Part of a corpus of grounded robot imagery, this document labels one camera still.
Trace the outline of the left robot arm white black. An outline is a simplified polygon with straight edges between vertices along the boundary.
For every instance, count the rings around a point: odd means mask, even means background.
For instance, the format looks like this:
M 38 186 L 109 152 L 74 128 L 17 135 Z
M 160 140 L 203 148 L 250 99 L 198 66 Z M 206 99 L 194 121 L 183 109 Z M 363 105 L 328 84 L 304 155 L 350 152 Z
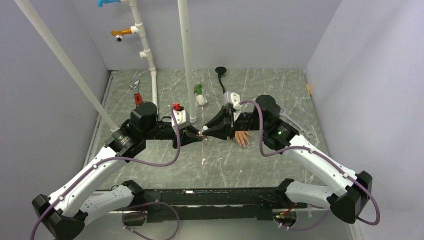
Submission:
M 201 141 L 190 123 L 190 114 L 182 106 L 173 104 L 170 116 L 171 121 L 160 120 L 154 103 L 138 104 L 76 176 L 55 192 L 33 199 L 37 224 L 43 224 L 57 240 L 72 240 L 86 225 L 111 211 L 139 209 L 146 202 L 145 191 L 133 180 L 96 197 L 92 194 L 110 175 L 135 162 L 148 140 L 171 140 L 176 150 Z

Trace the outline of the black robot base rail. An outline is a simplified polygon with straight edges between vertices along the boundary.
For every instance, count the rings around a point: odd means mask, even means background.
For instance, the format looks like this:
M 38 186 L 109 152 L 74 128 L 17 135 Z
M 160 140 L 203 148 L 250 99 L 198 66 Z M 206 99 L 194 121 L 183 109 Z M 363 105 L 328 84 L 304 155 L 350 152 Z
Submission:
M 305 203 L 279 199 L 274 187 L 144 189 L 133 180 L 122 183 L 134 195 L 125 211 L 142 211 L 147 223 L 180 220 L 255 219 L 271 221 L 279 212 L 292 217 Z

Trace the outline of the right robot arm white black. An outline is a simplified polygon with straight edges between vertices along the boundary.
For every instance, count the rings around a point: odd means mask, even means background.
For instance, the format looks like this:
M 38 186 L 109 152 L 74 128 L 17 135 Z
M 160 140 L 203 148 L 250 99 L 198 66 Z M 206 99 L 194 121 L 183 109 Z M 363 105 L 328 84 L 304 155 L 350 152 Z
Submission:
M 202 134 L 226 140 L 237 131 L 258 131 L 262 156 L 285 155 L 323 181 L 319 186 L 291 178 L 283 180 L 275 189 L 275 200 L 280 207 L 304 203 L 328 209 L 341 221 L 353 224 L 361 219 L 367 203 L 372 203 L 376 214 L 372 225 L 380 222 L 380 209 L 372 195 L 373 178 L 368 172 L 355 172 L 313 146 L 295 127 L 281 119 L 281 107 L 272 96 L 258 96 L 252 101 L 252 112 L 244 112 L 243 104 L 238 94 L 225 93 L 222 109 L 203 126 Z

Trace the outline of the glitter nail polish bottle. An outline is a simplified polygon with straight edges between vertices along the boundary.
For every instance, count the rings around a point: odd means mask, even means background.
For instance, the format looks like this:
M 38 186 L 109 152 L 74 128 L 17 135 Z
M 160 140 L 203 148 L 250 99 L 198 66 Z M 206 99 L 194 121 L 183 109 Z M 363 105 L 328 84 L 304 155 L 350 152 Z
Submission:
M 206 126 L 206 125 L 203 125 L 202 126 L 202 128 L 199 130 L 199 132 L 198 132 L 198 136 L 200 137 L 200 138 L 202 138 L 203 140 L 207 140 L 208 139 L 208 136 L 207 135 L 204 135 L 204 132 L 206 131 L 206 130 L 208 130 L 208 127 Z

